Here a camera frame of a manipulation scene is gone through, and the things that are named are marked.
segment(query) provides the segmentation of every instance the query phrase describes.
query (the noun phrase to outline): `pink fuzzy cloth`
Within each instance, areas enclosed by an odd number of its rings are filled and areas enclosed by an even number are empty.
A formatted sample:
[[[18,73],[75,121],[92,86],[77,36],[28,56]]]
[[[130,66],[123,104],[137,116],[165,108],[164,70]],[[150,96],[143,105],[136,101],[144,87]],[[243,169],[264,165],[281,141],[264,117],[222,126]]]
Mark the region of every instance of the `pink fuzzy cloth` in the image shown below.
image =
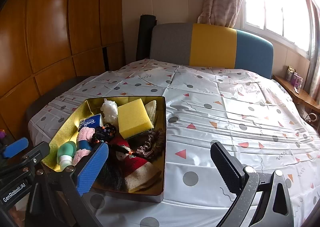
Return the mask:
[[[87,150],[87,149],[80,149],[76,152],[75,156],[73,157],[73,162],[72,164],[74,166],[76,166],[78,164],[78,162],[81,160],[81,158],[83,158],[84,156],[86,155],[89,155],[90,154],[90,150]]]
[[[91,142],[92,140],[92,135],[94,134],[95,130],[94,128],[88,128],[88,127],[83,127],[77,136],[77,142],[80,140],[87,140],[88,142]]]

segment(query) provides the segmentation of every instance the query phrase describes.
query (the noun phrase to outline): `bed cover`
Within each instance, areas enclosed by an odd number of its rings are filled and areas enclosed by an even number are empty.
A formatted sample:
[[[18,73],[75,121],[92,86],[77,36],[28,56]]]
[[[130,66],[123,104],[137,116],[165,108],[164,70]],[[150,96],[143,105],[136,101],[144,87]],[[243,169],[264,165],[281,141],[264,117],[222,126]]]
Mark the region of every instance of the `bed cover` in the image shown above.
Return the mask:
[[[167,106],[164,200],[121,200],[91,190],[84,199],[103,226],[215,226],[235,195],[210,158],[218,140],[257,171],[283,171],[294,226],[308,217],[320,196],[320,141],[274,81],[245,70],[187,67],[155,60],[130,63],[90,77],[51,101],[29,122],[34,144],[49,142],[86,98],[162,95]],[[248,226],[257,195],[242,226]]]

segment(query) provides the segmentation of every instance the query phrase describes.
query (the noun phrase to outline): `multicolored headboard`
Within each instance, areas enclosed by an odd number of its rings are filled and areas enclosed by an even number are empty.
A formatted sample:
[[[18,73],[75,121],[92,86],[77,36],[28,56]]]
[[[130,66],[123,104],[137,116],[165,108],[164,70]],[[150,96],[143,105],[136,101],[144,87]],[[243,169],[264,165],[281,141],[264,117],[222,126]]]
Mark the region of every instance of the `multicolored headboard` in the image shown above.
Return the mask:
[[[254,34],[192,23],[153,28],[150,58],[190,66],[245,69],[271,78],[272,44]]]

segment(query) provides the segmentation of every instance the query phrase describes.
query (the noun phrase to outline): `screw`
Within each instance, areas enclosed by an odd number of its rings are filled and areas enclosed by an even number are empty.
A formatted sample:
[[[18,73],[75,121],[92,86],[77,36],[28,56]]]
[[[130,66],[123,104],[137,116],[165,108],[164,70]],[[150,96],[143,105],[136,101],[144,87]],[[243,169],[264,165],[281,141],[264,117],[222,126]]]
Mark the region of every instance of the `screw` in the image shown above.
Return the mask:
[[[37,175],[42,175],[43,174],[43,170],[42,169],[37,170],[36,174]]]
[[[277,169],[275,173],[276,173],[277,176],[282,176],[283,175],[282,171],[279,170],[279,169]]]
[[[73,165],[69,165],[65,168],[65,171],[68,173],[71,173],[74,170],[74,166]]]
[[[252,166],[246,166],[244,168],[244,170],[247,172],[247,173],[253,173],[255,172],[255,169],[252,167]]]

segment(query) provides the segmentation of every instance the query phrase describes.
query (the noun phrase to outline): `sponge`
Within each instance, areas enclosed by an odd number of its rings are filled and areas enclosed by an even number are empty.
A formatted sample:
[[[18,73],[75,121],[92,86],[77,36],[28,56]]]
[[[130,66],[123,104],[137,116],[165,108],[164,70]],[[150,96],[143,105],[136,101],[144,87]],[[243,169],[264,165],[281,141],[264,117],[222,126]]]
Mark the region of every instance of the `sponge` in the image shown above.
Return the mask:
[[[118,107],[119,133],[126,139],[153,128],[141,99]]]

